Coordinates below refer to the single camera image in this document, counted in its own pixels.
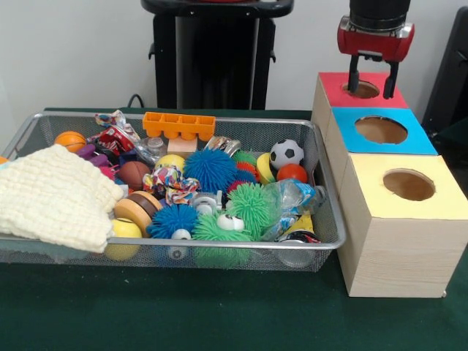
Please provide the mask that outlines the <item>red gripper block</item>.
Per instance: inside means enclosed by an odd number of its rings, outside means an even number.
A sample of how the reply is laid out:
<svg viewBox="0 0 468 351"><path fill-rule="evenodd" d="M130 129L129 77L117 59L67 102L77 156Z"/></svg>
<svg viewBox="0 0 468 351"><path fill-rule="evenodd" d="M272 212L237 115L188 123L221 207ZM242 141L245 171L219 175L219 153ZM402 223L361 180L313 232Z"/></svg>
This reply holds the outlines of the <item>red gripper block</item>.
<svg viewBox="0 0 468 351"><path fill-rule="evenodd" d="M341 53L351 55L347 90L356 92L359 86L359 56L371 56L387 61L390 74L385 80L383 98L392 99L396 88L399 63L402 62L412 44L415 25L406 23L402 28L384 34L366 33L350 26L340 25L337 42Z"/></svg>

